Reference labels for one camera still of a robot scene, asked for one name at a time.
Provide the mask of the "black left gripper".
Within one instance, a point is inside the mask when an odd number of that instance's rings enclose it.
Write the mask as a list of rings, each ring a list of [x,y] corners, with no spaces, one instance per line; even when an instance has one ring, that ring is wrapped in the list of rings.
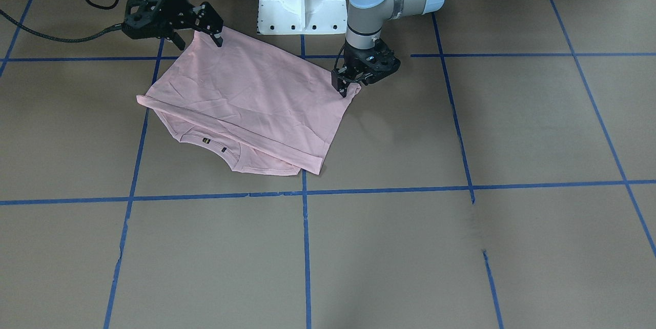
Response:
[[[348,42],[344,43],[343,66],[331,70],[331,85],[343,98],[346,98],[351,83],[361,86],[370,85],[371,75],[364,74],[367,51],[368,49],[357,49]]]

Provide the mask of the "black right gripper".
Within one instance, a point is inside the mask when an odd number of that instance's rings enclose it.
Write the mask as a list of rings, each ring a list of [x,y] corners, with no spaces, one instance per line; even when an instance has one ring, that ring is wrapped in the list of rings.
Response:
[[[185,50],[187,43],[174,30],[191,28],[206,33],[217,47],[222,47],[223,19],[209,2],[194,7],[189,0],[149,0],[149,9],[154,36],[167,37],[179,51]]]

